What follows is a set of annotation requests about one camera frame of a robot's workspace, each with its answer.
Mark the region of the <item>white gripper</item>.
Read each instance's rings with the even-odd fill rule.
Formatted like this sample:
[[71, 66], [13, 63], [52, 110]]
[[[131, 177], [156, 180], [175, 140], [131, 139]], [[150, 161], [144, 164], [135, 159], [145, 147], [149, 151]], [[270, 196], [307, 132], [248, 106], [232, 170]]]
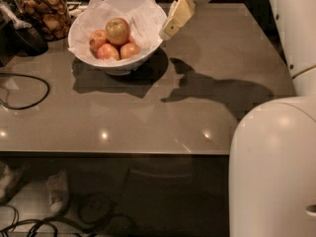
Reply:
[[178, 0], [171, 4], [168, 17], [162, 25], [159, 36], [162, 40], [171, 39], [194, 15], [196, 3], [207, 4], [211, 0]]

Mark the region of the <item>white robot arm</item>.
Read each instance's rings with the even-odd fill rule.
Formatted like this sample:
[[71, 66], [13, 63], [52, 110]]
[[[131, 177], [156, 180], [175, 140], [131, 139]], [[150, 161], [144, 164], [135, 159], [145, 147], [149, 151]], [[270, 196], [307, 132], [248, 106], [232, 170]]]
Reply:
[[229, 218], [199, 237], [316, 237], [316, 0], [269, 0], [294, 96], [238, 124], [228, 163]]

